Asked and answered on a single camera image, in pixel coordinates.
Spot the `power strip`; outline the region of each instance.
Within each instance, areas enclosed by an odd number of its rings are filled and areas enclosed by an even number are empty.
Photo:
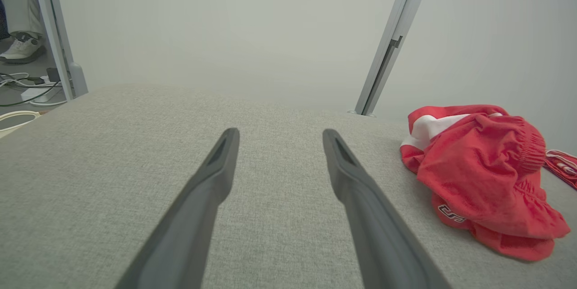
[[[52,86],[52,85],[54,85],[54,83],[46,83],[46,84],[42,84],[42,85]],[[22,96],[23,101],[29,101],[31,98],[34,98],[34,97],[42,94],[43,92],[46,92],[46,88],[29,88],[29,89],[25,90],[24,92],[22,92],[22,94],[20,94],[20,96]],[[52,98],[52,96],[55,96],[56,93],[58,93],[58,92],[60,92],[60,87],[52,88],[51,90],[46,92],[46,94],[44,94],[43,96],[35,98],[34,102],[37,102],[37,103],[48,102]]]

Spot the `white partition panel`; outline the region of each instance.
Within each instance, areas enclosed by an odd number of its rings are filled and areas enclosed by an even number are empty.
[[[373,113],[495,104],[577,154],[576,0],[422,0]]]
[[[60,0],[88,90],[161,83],[352,110],[395,0]]]

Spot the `pants leg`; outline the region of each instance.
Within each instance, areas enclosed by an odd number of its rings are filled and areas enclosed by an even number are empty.
[[[38,0],[4,0],[8,32],[27,32],[39,37],[44,32]]]

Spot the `white sneaker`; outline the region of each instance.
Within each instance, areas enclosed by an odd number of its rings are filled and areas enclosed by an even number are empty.
[[[0,61],[10,64],[27,64],[40,57],[46,48],[42,42],[26,32],[18,32],[10,49],[0,55]]]

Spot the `person's leg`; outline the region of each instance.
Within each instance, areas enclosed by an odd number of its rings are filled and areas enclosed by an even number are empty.
[[[29,63],[44,53],[38,0],[4,0],[8,32],[16,38],[14,44],[0,55],[6,63]]]

